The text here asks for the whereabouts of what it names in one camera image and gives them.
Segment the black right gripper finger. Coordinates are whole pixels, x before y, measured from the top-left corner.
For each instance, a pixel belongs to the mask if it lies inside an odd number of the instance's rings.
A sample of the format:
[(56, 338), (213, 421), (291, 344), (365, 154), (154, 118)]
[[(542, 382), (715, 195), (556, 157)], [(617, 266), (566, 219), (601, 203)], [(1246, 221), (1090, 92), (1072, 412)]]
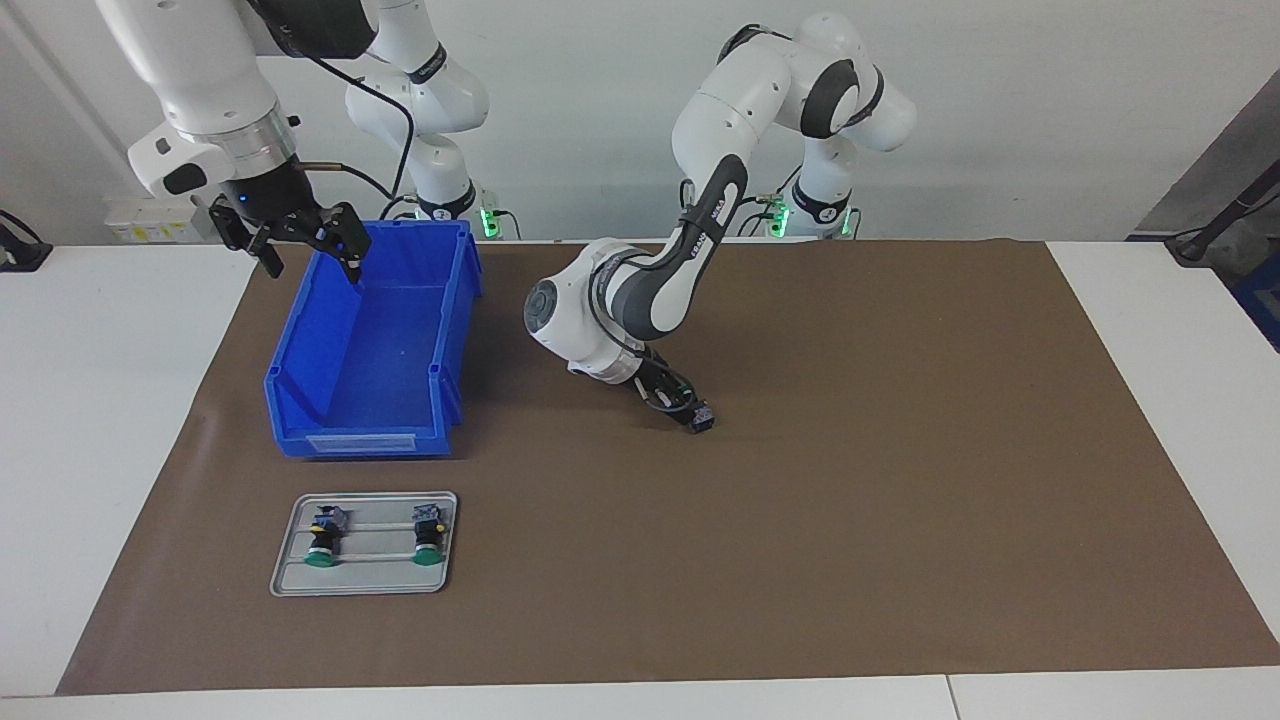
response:
[(251, 231), (227, 200), (216, 200), (207, 214), (227, 249), (248, 254), (273, 279), (282, 275), (285, 265), (271, 242), (269, 228), (264, 225)]
[(365, 223), (349, 202), (320, 209), (320, 252), (339, 264), (343, 275), (352, 286), (356, 286), (364, 274), (364, 259), (371, 243)]

